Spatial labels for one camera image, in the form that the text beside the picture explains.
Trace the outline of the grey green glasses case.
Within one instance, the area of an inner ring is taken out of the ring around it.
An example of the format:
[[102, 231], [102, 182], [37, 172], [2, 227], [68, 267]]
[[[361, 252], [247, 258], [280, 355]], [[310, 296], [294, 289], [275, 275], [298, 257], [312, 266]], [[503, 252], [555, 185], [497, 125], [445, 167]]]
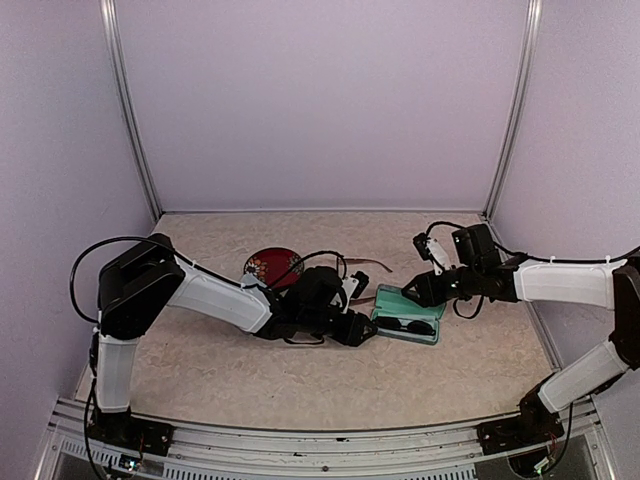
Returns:
[[444, 311], [445, 305], [421, 307], [404, 298], [399, 287], [381, 284], [377, 290], [371, 320], [374, 322], [374, 319], [378, 316], [389, 316], [400, 318], [403, 323], [410, 320], [427, 322], [435, 329], [436, 333], [434, 336], [419, 336], [382, 328], [378, 328], [377, 334], [392, 339], [433, 346], [439, 342], [440, 320]]

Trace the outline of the black frame glasses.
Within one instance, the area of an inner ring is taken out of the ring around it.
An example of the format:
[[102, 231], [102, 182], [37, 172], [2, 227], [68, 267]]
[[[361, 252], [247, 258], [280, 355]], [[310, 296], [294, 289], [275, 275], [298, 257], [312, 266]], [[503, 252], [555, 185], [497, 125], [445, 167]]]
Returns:
[[407, 332], [419, 336], [434, 336], [435, 329], [427, 322], [421, 320], [410, 320], [403, 323], [400, 318], [389, 316], [378, 316], [374, 319], [378, 328]]

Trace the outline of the brown frame sunglasses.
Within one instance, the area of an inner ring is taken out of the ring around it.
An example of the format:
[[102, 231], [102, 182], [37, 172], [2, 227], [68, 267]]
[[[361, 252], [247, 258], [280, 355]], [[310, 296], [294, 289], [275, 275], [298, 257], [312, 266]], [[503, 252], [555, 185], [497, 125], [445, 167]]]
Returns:
[[[376, 299], [378, 287], [380, 286], [380, 283], [375, 283], [374, 280], [388, 277], [393, 273], [393, 270], [386, 264], [375, 259], [346, 257], [345, 262], [347, 266], [363, 267], [365, 270], [364, 274], [368, 276], [367, 284], [364, 285], [363, 283], [361, 283], [357, 288], [359, 295], [356, 296], [355, 294], [352, 294], [350, 304], [363, 305], [369, 302], [374, 302]], [[368, 269], [371, 268], [373, 268], [375, 271], [382, 270], [384, 271], [384, 274], [369, 274]]]

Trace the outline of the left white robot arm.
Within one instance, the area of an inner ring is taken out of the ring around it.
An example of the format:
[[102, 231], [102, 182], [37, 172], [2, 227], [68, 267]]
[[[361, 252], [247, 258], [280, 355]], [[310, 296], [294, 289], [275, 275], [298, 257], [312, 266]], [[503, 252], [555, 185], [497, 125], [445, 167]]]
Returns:
[[289, 286], [252, 274], [234, 281], [187, 259], [164, 234], [135, 237], [130, 249], [98, 276], [97, 347], [92, 359], [94, 398], [102, 430], [121, 445], [140, 434], [130, 415], [131, 377], [139, 340], [166, 307], [191, 310], [242, 332], [291, 342], [308, 334], [358, 347], [377, 333], [370, 318], [351, 309], [368, 283], [358, 271], [316, 266]]

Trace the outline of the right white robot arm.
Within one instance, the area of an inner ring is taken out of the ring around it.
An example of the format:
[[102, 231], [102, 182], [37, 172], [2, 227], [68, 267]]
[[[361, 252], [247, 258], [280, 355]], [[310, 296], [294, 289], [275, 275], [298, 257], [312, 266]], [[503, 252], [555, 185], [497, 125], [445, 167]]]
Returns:
[[541, 258], [499, 245], [483, 223], [455, 225], [452, 240], [460, 262], [429, 232], [413, 245], [433, 268], [415, 276], [402, 295], [424, 308], [449, 301], [561, 302], [597, 306], [613, 312], [614, 329], [587, 354], [536, 386], [521, 402], [511, 433], [523, 444], [535, 442], [551, 424], [550, 414], [608, 387], [639, 367], [639, 252], [597, 260]]

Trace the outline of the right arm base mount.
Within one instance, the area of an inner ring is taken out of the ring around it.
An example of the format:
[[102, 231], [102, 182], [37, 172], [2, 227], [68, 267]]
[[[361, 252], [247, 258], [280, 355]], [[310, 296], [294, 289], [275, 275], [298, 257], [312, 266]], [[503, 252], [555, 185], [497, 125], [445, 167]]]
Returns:
[[559, 414], [549, 411], [539, 398], [541, 385], [519, 402], [516, 416], [480, 423], [477, 437], [484, 455], [520, 449], [560, 438], [565, 430]]

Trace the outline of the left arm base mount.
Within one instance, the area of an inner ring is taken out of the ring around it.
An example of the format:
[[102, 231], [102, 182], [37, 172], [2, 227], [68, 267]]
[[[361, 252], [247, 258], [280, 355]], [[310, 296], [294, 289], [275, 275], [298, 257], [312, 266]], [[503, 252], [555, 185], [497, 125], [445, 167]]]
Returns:
[[130, 408], [125, 412], [105, 413], [97, 406], [94, 390], [91, 390], [86, 407], [90, 405], [93, 409], [85, 422], [88, 439], [136, 451], [140, 456], [168, 455], [175, 431], [171, 424], [133, 416]]

